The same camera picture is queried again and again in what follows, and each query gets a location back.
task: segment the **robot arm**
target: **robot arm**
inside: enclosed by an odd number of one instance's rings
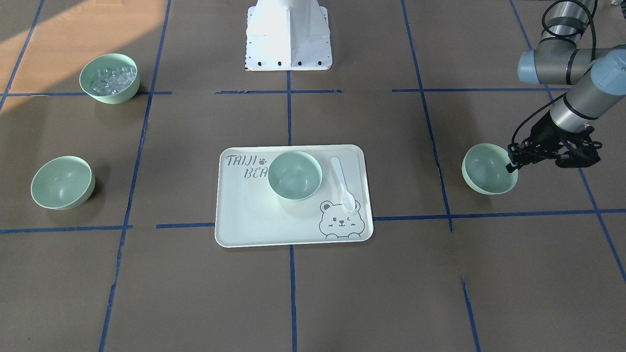
[[[588,10],[592,2],[553,3],[546,14],[551,8],[556,11],[547,22],[544,14],[545,32],[537,50],[524,53],[520,59],[518,74],[522,81],[574,86],[527,119],[555,103],[521,144],[515,143],[518,127],[508,146],[509,172],[545,159],[554,159],[564,168],[589,167],[600,161],[597,150],[602,144],[590,138],[591,124],[626,95],[626,44],[596,50],[594,38],[594,49],[576,49],[585,23],[593,16]]]

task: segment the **green bowl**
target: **green bowl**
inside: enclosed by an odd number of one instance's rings
[[[31,183],[31,196],[44,208],[66,210],[84,203],[95,185],[91,167],[83,159],[60,157],[37,171]]]
[[[481,143],[468,150],[461,170],[465,182],[473,190],[486,195],[503,194],[517,183],[518,171],[506,171],[506,165],[510,162],[505,149],[495,144]]]
[[[93,79],[98,68],[117,68],[124,66],[132,66],[137,74],[133,82],[125,90],[113,95],[100,95],[93,90]],[[139,70],[133,59],[123,54],[106,54],[91,60],[80,73],[80,88],[94,99],[107,104],[119,104],[129,100],[139,90]]]
[[[267,179],[282,198],[305,200],[322,184],[322,167],[311,154],[290,150],[272,161]]]

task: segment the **white spoon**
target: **white spoon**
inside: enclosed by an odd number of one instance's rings
[[[350,193],[350,191],[348,191],[348,187],[346,186],[346,178],[344,176],[344,171],[341,168],[341,162],[339,161],[339,158],[332,157],[331,165],[332,169],[335,171],[335,175],[337,175],[341,190],[343,191],[343,194],[341,195],[341,203],[347,211],[354,212],[356,210],[356,200],[354,200],[354,196]]]

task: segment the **spoon handle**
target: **spoon handle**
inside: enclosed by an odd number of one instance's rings
[[[337,175],[337,179],[339,180],[339,185],[341,186],[341,190],[343,190],[344,192],[347,191],[346,178],[344,176],[344,170],[343,168],[341,168],[341,162],[339,161],[339,158],[332,157],[331,165],[332,165],[333,170],[335,170],[335,175]]]

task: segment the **white tray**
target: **white tray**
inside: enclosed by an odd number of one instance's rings
[[[269,165],[288,150],[307,152],[322,167],[322,184],[301,202],[280,198],[267,180]],[[347,187],[358,202],[356,214],[341,205],[331,157],[341,160]],[[360,242],[373,232],[365,156],[356,145],[229,148],[220,156],[215,240],[223,247]]]

